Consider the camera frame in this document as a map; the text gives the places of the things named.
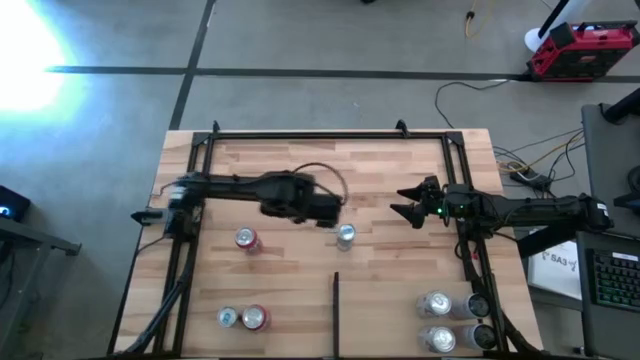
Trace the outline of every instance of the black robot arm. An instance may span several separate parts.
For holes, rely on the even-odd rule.
[[[204,198],[255,201],[267,216],[291,219],[299,224],[316,220],[319,227],[334,227],[342,197],[315,192],[315,178],[290,171],[267,172],[257,177],[189,173],[174,182],[169,199],[165,237],[189,234],[193,209]]]
[[[425,216],[437,215],[448,225],[449,219],[470,221],[476,231],[490,237],[503,226],[567,226],[603,231],[613,226],[601,201],[582,194],[555,199],[507,199],[477,191],[464,184],[445,185],[430,176],[415,188],[398,194],[417,203],[391,205],[396,212],[419,229]]]

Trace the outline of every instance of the yellow cable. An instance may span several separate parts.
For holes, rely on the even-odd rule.
[[[572,143],[575,143],[575,142],[577,142],[577,141],[580,141],[580,140],[582,140],[583,138],[584,138],[584,136],[580,136],[580,137],[578,137],[578,138],[575,138],[575,139],[569,140],[569,141],[567,141],[566,143],[560,144],[560,145],[558,145],[558,146],[554,147],[553,149],[551,149],[548,153],[546,153],[546,154],[542,155],[541,157],[539,157],[536,161],[532,162],[532,163],[531,163],[531,164],[529,164],[529,165],[524,165],[524,164],[518,163],[517,161],[510,161],[510,162],[515,162],[515,163],[520,164],[520,167],[519,167],[519,168],[517,168],[517,169],[505,169],[505,168],[503,168],[503,167],[500,167],[500,166],[499,166],[499,170],[500,170],[500,171],[503,171],[503,172],[506,172],[506,173],[515,173],[515,172],[522,172],[522,171],[528,170],[528,169],[530,169],[533,165],[535,165],[535,164],[539,163],[540,161],[542,161],[543,159],[545,159],[547,156],[549,156],[549,155],[553,154],[554,152],[556,152],[556,151],[558,151],[558,150],[562,149],[562,148],[563,148],[563,147],[565,147],[565,146],[568,146],[569,144],[572,144]],[[508,164],[508,163],[506,163],[506,162],[504,162],[504,161],[499,161],[499,162],[498,162],[498,165],[503,165],[503,164]]]
[[[477,1],[478,0],[473,0],[473,5],[471,5],[471,10],[469,10],[469,11],[475,11]],[[464,35],[467,37],[467,39],[471,39],[474,36],[478,35],[482,31],[482,28],[484,28],[484,26],[487,25],[487,23],[489,22],[489,19],[491,19],[491,12],[493,10],[494,1],[495,0],[489,0],[489,7],[488,7],[488,10],[487,10],[487,16],[485,16],[484,20],[482,20],[482,23],[478,27],[478,30],[476,32],[474,32],[473,34],[469,34],[469,25],[471,25],[471,20],[472,19],[471,18],[467,19],[467,21],[465,22],[465,25],[464,25]]]

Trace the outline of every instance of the white object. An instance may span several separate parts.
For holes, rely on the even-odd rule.
[[[576,243],[567,241],[529,258],[529,285],[582,300]]]
[[[540,28],[535,28],[527,31],[527,33],[524,35],[525,45],[527,45],[529,50],[536,52],[540,45],[542,45],[542,43],[547,40],[547,37],[549,36],[549,30],[555,29],[563,22],[571,23],[577,21],[577,18],[580,17],[585,6],[587,6],[590,1],[591,0],[570,0],[564,7],[564,9],[560,11],[558,17],[551,23],[551,26],[549,26],[549,29],[547,29],[542,38],[538,37],[538,31],[540,31]]]

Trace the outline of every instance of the red soda can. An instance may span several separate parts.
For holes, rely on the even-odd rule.
[[[252,228],[243,227],[236,232],[236,245],[243,249],[247,255],[256,255],[262,252],[262,241],[258,233]]]
[[[251,331],[266,330],[271,324],[271,314],[260,305],[251,305],[242,312],[242,323]]]

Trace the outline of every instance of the can lid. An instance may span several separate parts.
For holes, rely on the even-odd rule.
[[[251,245],[253,240],[255,240],[255,235],[253,230],[250,228],[244,227],[236,232],[236,244],[240,247],[247,247]]]
[[[473,294],[469,298],[469,310],[477,317],[489,316],[489,301],[480,294]]]
[[[266,320],[264,309],[259,305],[251,305],[242,313],[242,322],[251,329],[259,329]]]
[[[431,343],[439,352],[449,352],[456,346],[456,337],[453,331],[446,327],[435,327],[432,330]]]
[[[232,327],[238,321],[238,312],[236,309],[225,306],[218,311],[218,323],[222,327]]]
[[[451,299],[441,291],[434,291],[429,296],[429,307],[437,315],[446,315],[451,310]]]
[[[344,224],[338,229],[338,236],[344,241],[352,241],[356,237],[356,228],[351,224]]]
[[[484,350],[496,347],[496,332],[489,325],[480,324],[473,331],[473,340]]]

